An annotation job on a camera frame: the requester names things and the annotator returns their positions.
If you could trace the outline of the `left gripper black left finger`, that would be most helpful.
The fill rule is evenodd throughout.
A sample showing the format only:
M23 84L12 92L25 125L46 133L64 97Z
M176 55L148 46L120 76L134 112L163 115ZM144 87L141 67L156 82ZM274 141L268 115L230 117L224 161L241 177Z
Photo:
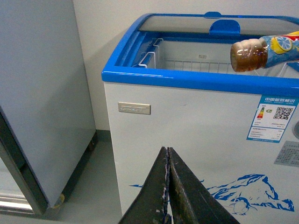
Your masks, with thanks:
M120 224L171 224L168 213L170 159L162 147L135 200L125 212Z

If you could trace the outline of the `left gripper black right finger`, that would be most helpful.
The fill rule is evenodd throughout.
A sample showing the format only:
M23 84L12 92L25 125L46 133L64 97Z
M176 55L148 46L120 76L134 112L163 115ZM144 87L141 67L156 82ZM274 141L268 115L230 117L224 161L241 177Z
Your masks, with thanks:
M175 224L239 223L204 187L173 148L168 148L169 196Z

